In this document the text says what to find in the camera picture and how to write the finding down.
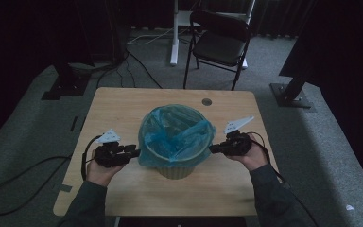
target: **chair backrest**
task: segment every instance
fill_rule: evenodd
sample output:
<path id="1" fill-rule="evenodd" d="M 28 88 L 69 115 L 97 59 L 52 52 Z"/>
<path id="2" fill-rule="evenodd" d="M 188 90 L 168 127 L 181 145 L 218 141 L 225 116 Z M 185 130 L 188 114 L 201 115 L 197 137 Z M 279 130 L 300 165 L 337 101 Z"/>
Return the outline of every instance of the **chair backrest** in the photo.
<path id="1" fill-rule="evenodd" d="M 242 42 L 250 39 L 250 27 L 239 18 L 214 13 L 209 11 L 197 10 L 190 14 L 190 25 L 197 23 L 204 29 L 215 34 L 232 37 Z"/>

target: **black cable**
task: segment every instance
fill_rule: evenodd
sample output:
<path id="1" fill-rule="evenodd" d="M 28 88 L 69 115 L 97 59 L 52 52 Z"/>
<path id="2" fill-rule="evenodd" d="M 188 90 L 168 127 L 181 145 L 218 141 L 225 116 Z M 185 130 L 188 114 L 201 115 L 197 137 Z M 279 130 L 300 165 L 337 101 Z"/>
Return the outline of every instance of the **black cable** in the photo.
<path id="1" fill-rule="evenodd" d="M 179 41 L 180 41 L 182 44 L 190 44 L 190 41 L 185 40 L 185 39 L 181 39 L 181 38 L 179 38 Z"/>
<path id="2" fill-rule="evenodd" d="M 137 88 L 137 87 L 135 86 L 135 79 L 134 79 L 134 76 L 132 75 L 132 72 L 129 70 L 129 62 L 128 62 L 128 60 L 127 60 L 127 59 L 125 59 L 125 61 L 126 61 L 126 70 L 130 73 L 130 76 L 131 76 L 131 79 L 132 79 L 133 87 L 134 87 L 134 88 Z"/>
<path id="3" fill-rule="evenodd" d="M 96 82 L 96 89 L 98 89 L 99 88 L 99 82 L 106 76 L 106 75 L 108 75 L 108 73 L 109 72 L 111 72 L 112 70 L 114 70 L 114 69 L 117 69 L 117 68 L 119 68 L 119 66 L 117 66 L 117 67 L 114 67 L 114 68 L 111 68 L 111 69 L 108 69 L 107 71 L 105 71 L 103 74 L 101 74 L 101 76 L 99 76 L 99 79 L 98 79 L 98 81 Z"/>
<path id="4" fill-rule="evenodd" d="M 111 69 L 116 67 L 116 64 L 110 63 L 110 64 L 106 64 L 106 65 L 103 65 L 103 66 L 100 66 L 100 67 L 97 67 L 97 68 L 92 68 L 92 69 L 77 68 L 77 67 L 72 66 L 72 65 L 69 65 L 69 66 L 74 72 L 79 71 L 80 73 L 93 74 L 93 73 L 97 73 L 99 71 L 111 70 Z"/>
<path id="5" fill-rule="evenodd" d="M 90 161 L 87 162 L 88 149 L 90 148 L 90 145 L 95 140 L 97 140 L 99 137 L 101 137 L 101 136 L 98 135 L 98 136 L 94 137 L 92 140 L 90 140 L 90 142 L 88 143 L 87 147 L 84 150 L 84 153 L 82 153 L 82 157 L 81 157 L 81 177 L 82 177 L 82 180 L 84 180 L 84 181 L 87 179 L 87 168 L 86 168 L 85 164 L 91 161 L 90 160 Z"/>
<path id="6" fill-rule="evenodd" d="M 119 73 L 119 68 L 116 69 L 116 73 L 119 75 L 120 77 L 120 87 L 124 87 L 123 86 L 123 75 L 121 73 Z"/>
<path id="7" fill-rule="evenodd" d="M 142 66 L 143 68 L 146 70 L 146 72 L 148 73 L 149 77 L 158 85 L 159 88 L 163 88 L 156 80 L 155 78 L 148 72 L 148 70 L 146 69 L 146 67 L 143 65 L 142 62 L 140 62 L 140 60 L 138 60 L 133 54 L 131 54 L 128 49 L 126 49 L 126 51 L 132 56 L 134 57 Z"/>
<path id="8" fill-rule="evenodd" d="M 40 193 L 40 191 L 43 189 L 43 187 L 46 186 L 46 184 L 49 182 L 49 180 L 51 180 L 51 178 L 55 175 L 55 173 L 63 166 L 63 164 L 69 160 L 72 157 L 72 154 L 68 155 L 68 156 L 54 156 L 54 157 L 50 157 L 47 159 L 44 159 L 40 162 L 38 162 L 37 164 L 27 168 L 26 170 L 22 171 L 21 173 L 19 173 L 18 175 L 14 176 L 13 178 L 4 181 L 3 183 L 0 183 L 0 188 L 5 186 L 8 183 L 13 182 L 14 180 L 18 179 L 19 177 L 21 177 L 22 175 L 24 175 L 25 173 L 27 173 L 29 170 L 31 170 L 32 168 L 34 168 L 35 166 L 38 166 L 44 162 L 50 161 L 50 160 L 54 160 L 54 159 L 64 159 L 63 162 L 60 163 L 60 165 L 58 165 L 58 167 L 51 173 L 51 175 L 48 177 L 48 179 L 38 188 L 38 190 L 28 199 L 26 200 L 24 203 L 20 204 L 18 207 L 6 211 L 6 212 L 0 212 L 0 216 L 5 216 L 11 213 L 14 213 L 20 209 L 22 209 L 23 207 L 25 207 L 29 202 L 31 202 L 37 195 L 38 193 Z"/>
<path id="9" fill-rule="evenodd" d="M 270 157 L 269 157 L 269 152 L 267 150 L 267 148 L 265 148 L 265 143 L 264 143 L 264 138 L 257 132 L 249 132 L 252 134 L 256 134 L 258 135 L 261 140 L 262 140 L 262 145 L 259 144 L 258 142 L 251 140 L 254 144 L 258 145 L 262 151 L 265 153 L 265 156 L 267 158 L 268 163 L 270 164 L 270 166 L 272 166 L 271 162 L 270 162 Z M 290 184 L 287 182 L 287 180 L 278 172 L 276 171 L 276 169 L 272 166 L 273 171 L 275 172 L 276 176 L 282 181 L 282 184 L 285 185 L 285 188 L 293 195 L 294 199 L 296 199 L 296 201 L 302 206 L 302 208 L 304 209 L 304 211 L 307 213 L 307 215 L 311 218 L 311 220 L 314 222 L 315 226 L 319 226 L 317 221 L 315 220 L 315 218 L 313 217 L 313 215 L 311 214 L 311 212 L 308 210 L 308 208 L 304 205 L 304 203 L 291 191 L 291 187 Z"/>

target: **small round object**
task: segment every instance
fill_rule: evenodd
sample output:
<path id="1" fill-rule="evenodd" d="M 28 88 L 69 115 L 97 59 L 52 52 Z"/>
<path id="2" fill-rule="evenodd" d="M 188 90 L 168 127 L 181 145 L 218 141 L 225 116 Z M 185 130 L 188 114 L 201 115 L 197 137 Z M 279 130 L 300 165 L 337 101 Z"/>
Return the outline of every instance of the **small round object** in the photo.
<path id="1" fill-rule="evenodd" d="M 203 104 L 204 106 L 211 106 L 211 105 L 212 105 L 212 100 L 211 100 L 211 99 L 209 99 L 209 98 L 204 98 L 204 99 L 202 100 L 202 104 Z"/>

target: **sleeve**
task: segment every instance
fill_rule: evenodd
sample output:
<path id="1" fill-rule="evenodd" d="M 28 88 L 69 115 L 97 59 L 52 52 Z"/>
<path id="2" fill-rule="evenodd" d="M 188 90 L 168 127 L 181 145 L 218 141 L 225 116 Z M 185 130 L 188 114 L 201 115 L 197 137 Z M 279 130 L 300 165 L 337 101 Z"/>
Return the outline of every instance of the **sleeve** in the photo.
<path id="1" fill-rule="evenodd" d="M 255 208 L 262 227 L 305 226 L 294 208 L 294 197 L 283 188 L 270 164 L 250 172 Z"/>
<path id="2" fill-rule="evenodd" d="M 85 181 L 58 226 L 105 226 L 107 188 Z"/>

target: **white tag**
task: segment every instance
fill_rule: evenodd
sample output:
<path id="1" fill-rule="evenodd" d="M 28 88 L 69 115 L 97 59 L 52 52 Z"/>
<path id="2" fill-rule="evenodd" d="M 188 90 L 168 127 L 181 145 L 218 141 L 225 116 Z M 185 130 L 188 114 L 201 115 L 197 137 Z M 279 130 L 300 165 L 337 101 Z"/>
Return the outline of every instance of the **white tag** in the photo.
<path id="1" fill-rule="evenodd" d="M 355 210 L 351 205 L 346 205 L 346 210 Z"/>
<path id="2" fill-rule="evenodd" d="M 236 130 L 240 129 L 241 127 L 243 127 L 244 125 L 248 124 L 253 119 L 254 119 L 254 116 L 249 116 L 249 117 L 242 118 L 239 120 L 229 121 L 228 125 L 226 126 L 226 128 L 223 132 L 225 134 L 227 134 L 229 132 L 236 131 Z"/>
<path id="3" fill-rule="evenodd" d="M 118 136 L 116 134 L 116 132 L 114 132 L 113 129 L 108 130 L 107 132 L 105 132 L 101 137 L 99 137 L 99 139 L 96 140 L 97 143 L 110 143 L 110 142 L 115 142 L 115 141 L 119 141 L 120 140 L 120 136 Z"/>

